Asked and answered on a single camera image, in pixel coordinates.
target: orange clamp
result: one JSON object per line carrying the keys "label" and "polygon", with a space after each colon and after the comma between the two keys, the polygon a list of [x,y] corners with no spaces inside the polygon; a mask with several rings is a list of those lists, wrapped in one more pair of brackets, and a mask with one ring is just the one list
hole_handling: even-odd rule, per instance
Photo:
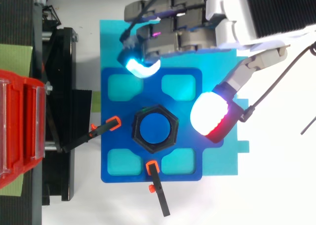
{"label": "orange clamp", "polygon": [[151,164],[154,164],[156,166],[156,169],[157,169],[157,172],[159,173],[160,170],[159,170],[159,166],[158,166],[158,163],[156,160],[151,160],[149,162],[146,163],[146,169],[147,169],[147,173],[149,176],[151,176],[152,174],[150,173],[150,170],[149,170],[149,165]]}
{"label": "orange clamp", "polygon": [[156,189],[155,189],[155,186],[154,186],[154,185],[149,185],[149,186],[148,186],[148,189],[149,189],[150,193],[156,192]]}
{"label": "orange clamp", "polygon": [[95,124],[91,124],[91,130],[96,130],[98,127]]}
{"label": "orange clamp", "polygon": [[110,129],[110,131],[114,131],[114,130],[118,129],[122,125],[122,122],[121,122],[120,118],[118,116],[116,116],[116,115],[111,117],[110,119],[108,119],[106,121],[106,123],[108,123],[108,122],[110,122],[110,121],[112,121],[114,119],[116,119],[118,121],[118,125],[114,126],[112,129]]}

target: black cable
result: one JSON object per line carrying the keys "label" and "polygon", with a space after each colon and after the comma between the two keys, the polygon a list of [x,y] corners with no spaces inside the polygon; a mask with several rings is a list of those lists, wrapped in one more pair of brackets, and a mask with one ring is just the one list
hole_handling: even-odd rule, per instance
{"label": "black cable", "polygon": [[296,64],[296,62],[306,53],[310,51],[314,56],[316,56],[316,42],[312,45],[306,47],[292,62],[291,64],[283,71],[283,73],[277,78],[277,80],[268,88],[268,90],[251,106],[249,106],[243,116],[241,117],[241,122],[246,122],[249,117],[254,112],[255,108],[268,96],[269,93],[277,86],[277,84],[283,79],[283,77],[289,72],[289,70]]}
{"label": "black cable", "polygon": [[139,20],[143,17],[143,15],[148,11],[148,9],[156,2],[157,0],[151,0],[147,6],[143,8],[143,10],[138,14],[138,16],[133,20],[131,25],[126,29],[119,40],[123,43],[130,36],[130,31],[134,28],[134,26],[139,22]]}
{"label": "black cable", "polygon": [[301,135],[303,135],[307,130],[308,128],[316,121],[316,116],[315,118],[304,128],[304,130],[302,130],[301,132]]}
{"label": "black cable", "polygon": [[258,106],[262,100],[264,100],[269,93],[276,87],[276,85],[283,79],[283,77],[289,72],[289,70],[296,64],[296,62],[310,50],[310,46],[306,47],[292,62],[291,64],[283,71],[283,73],[277,78],[277,80],[268,88],[268,90],[252,105],[254,108]]}

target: hexagonal nut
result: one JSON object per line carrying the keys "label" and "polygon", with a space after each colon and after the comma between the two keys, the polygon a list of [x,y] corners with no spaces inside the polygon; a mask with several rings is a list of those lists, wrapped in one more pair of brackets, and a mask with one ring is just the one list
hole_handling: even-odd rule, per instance
{"label": "hexagonal nut", "polygon": [[[146,140],[144,140],[144,138],[142,137],[140,133],[140,124],[142,120],[147,115],[152,114],[152,113],[160,113],[164,115],[170,123],[170,132],[169,132],[168,137],[164,141],[157,144],[151,144],[147,142]],[[143,108],[142,110],[140,110],[139,112],[135,114],[134,122],[133,122],[132,138],[136,143],[138,143],[148,152],[155,153],[176,144],[178,128],[179,128],[179,119],[162,105],[155,105],[152,107]]]}

